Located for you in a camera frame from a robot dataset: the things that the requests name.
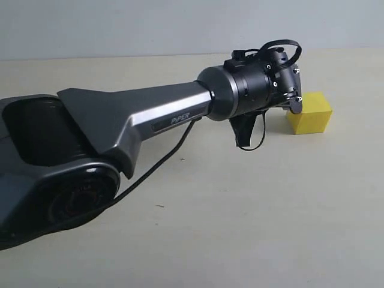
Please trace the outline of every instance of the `tabletop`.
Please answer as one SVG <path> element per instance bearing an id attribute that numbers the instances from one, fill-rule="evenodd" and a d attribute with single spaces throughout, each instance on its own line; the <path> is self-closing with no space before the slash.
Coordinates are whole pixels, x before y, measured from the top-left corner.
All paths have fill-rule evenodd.
<path id="1" fill-rule="evenodd" d="M 228 57 L 2 61 L 0 98 L 190 82 Z M 382 286 L 383 50 L 312 50 L 298 64 L 303 91 L 322 91 L 334 110 L 325 133 L 293 135 L 285 112 L 272 109 L 263 146 L 244 152 L 228 121 L 203 119 L 114 208 L 1 251 L 0 286 Z M 169 152 L 185 127 L 144 142 L 135 177 L 122 187 Z M 261 132 L 258 121 L 254 143 Z"/>

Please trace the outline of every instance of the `yellow cube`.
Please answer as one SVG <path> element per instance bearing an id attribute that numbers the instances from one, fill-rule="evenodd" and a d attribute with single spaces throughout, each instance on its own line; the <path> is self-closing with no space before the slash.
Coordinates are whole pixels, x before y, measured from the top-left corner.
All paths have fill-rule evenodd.
<path id="1" fill-rule="evenodd" d="M 323 133 L 332 115 L 332 107 L 321 92 L 303 93 L 302 112 L 287 112 L 294 133 Z"/>

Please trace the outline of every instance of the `white backdrop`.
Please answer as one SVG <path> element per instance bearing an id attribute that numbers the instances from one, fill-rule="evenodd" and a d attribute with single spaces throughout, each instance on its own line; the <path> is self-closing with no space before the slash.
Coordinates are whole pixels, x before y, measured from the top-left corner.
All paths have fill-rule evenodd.
<path id="1" fill-rule="evenodd" d="M 0 0 L 0 59 L 384 46 L 384 1 Z"/>

